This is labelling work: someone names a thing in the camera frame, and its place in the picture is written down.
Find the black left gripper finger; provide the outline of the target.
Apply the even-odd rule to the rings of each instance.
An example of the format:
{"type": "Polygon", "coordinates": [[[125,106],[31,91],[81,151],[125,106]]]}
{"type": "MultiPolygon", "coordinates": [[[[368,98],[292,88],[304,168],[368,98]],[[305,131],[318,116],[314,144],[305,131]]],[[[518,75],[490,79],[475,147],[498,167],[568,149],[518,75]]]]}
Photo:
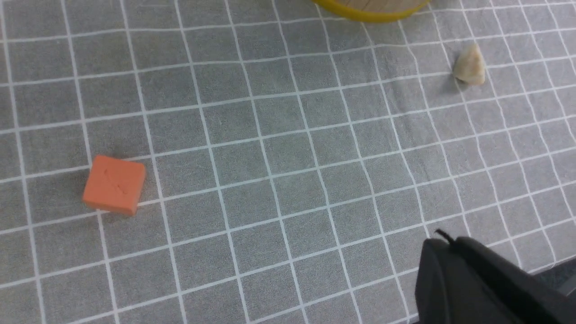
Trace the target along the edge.
{"type": "Polygon", "coordinates": [[[474,238],[422,244],[415,301],[420,324],[573,324],[575,301],[474,238]]]}

